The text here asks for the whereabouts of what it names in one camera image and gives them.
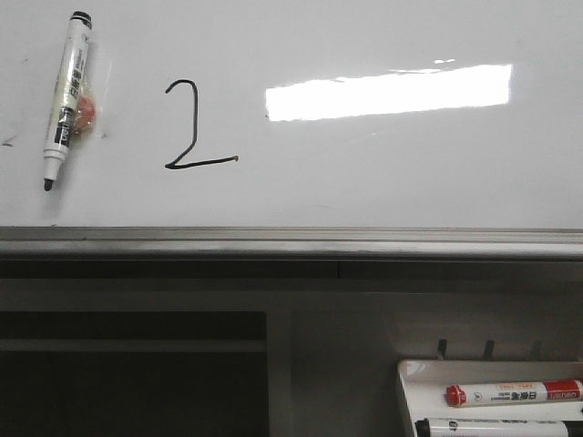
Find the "black whiteboard marker with magnet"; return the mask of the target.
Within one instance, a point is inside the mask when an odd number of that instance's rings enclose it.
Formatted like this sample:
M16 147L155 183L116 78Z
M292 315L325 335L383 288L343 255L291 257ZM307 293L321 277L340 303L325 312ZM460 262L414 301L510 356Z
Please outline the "black whiteboard marker with magnet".
M91 15L75 11L69 18L43 148L44 191L51 191L66 162L81 101L87 99L86 67L92 36Z

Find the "white whiteboard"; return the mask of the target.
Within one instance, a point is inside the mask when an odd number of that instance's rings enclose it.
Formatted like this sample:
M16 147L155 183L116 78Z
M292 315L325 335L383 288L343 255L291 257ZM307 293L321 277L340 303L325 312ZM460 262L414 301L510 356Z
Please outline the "white whiteboard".
M87 99L44 191L70 16ZM4 1L1 222L582 225L579 1Z

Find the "red capped whiteboard marker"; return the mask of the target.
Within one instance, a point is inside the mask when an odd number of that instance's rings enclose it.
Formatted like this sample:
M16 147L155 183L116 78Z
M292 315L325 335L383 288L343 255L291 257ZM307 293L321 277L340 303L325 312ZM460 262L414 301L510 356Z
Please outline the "red capped whiteboard marker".
M582 381L576 379L455 384L445 389L445 402L454 408L581 400Z

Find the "black capped whiteboard marker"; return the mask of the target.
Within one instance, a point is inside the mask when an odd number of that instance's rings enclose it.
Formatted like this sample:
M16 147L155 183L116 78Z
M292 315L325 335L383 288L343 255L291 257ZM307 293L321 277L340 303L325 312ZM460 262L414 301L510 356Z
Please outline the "black capped whiteboard marker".
M418 436L533 436L582 435L582 421L470 420L425 418L414 423Z

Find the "white marker tray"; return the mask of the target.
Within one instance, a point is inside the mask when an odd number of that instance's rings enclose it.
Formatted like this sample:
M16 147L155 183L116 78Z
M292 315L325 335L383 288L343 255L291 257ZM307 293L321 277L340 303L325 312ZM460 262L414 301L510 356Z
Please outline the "white marker tray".
M520 406L451 408L445 389L453 384L580 379L575 361L439 361L403 360L397 365L396 392L406 436L424 418L580 421L582 403L553 402Z

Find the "aluminium whiteboard frame rail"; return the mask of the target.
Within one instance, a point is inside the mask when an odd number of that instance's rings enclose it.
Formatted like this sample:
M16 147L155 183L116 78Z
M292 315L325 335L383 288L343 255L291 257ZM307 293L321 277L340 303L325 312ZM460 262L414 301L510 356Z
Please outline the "aluminium whiteboard frame rail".
M579 229L16 227L4 259L582 259Z

